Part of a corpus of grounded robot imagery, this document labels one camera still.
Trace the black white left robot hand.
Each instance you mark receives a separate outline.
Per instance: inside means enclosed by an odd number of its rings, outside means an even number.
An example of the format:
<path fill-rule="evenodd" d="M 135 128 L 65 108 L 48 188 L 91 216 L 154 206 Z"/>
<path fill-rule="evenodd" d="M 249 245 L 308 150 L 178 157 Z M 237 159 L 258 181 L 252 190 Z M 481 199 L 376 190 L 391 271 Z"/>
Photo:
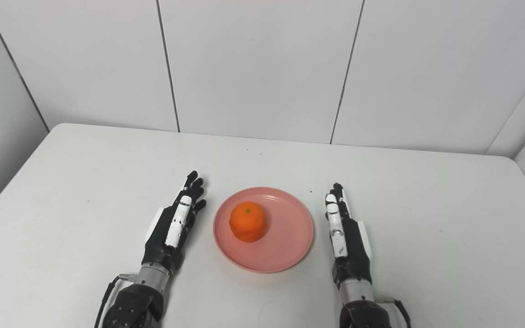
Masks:
<path fill-rule="evenodd" d="M 188 234 L 198 212 L 206 206 L 203 184 L 204 179 L 197 171 L 192 171 L 174 202 L 158 210 L 152 222 L 153 229 L 144 243 L 142 264 L 159 264 L 169 272 L 181 268 Z"/>

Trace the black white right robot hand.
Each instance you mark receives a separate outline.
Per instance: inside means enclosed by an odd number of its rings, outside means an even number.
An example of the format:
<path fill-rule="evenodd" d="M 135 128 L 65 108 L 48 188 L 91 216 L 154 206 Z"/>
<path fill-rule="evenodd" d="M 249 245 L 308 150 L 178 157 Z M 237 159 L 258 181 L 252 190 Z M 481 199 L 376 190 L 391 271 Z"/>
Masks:
<path fill-rule="evenodd" d="M 366 228 L 351 218 L 343 185 L 334 183 L 325 196 L 325 217 L 334 253 L 332 276 L 341 289 L 344 282 L 372 284 L 370 247 L 367 246 Z"/>

